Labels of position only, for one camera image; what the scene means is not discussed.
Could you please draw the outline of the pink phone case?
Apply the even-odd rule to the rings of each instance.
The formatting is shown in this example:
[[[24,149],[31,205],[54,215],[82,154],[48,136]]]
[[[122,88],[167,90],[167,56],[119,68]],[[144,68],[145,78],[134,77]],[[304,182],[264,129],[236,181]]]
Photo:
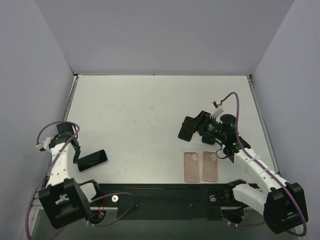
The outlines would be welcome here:
[[[215,152],[203,152],[202,179],[207,182],[217,182],[219,179],[218,157]]]

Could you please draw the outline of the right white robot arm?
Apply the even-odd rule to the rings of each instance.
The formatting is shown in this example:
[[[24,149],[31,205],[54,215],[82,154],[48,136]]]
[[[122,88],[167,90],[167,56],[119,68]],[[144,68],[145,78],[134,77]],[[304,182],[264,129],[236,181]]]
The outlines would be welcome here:
[[[219,144],[225,156],[255,182],[253,188],[244,180],[230,182],[223,192],[230,205],[241,202],[263,216],[264,222],[275,234],[289,231],[309,220],[305,193],[298,183],[290,183],[270,169],[239,136],[237,118],[223,114],[216,120],[210,113],[201,111],[196,117],[186,116],[178,138],[189,142],[198,133],[206,144]]]

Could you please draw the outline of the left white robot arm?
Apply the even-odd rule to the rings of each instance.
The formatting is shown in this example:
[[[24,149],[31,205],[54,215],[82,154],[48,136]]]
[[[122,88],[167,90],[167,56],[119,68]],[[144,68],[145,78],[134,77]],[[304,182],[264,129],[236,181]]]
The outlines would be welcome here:
[[[56,125],[57,134],[40,141],[42,132],[51,125]],[[46,125],[38,134],[36,147],[51,153],[46,186],[38,193],[39,201],[52,225],[61,229],[80,219],[92,215],[91,206],[99,205],[103,193],[98,190],[95,180],[77,183],[71,175],[81,153],[78,142],[80,127],[70,121],[56,121]]]

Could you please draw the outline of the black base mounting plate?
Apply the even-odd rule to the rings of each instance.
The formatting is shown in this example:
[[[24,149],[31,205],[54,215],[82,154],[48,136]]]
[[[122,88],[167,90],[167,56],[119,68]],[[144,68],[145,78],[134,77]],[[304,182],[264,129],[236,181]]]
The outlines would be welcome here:
[[[116,210],[121,220],[221,220],[234,212],[241,216],[248,206],[232,197],[220,183],[101,184],[92,207]]]

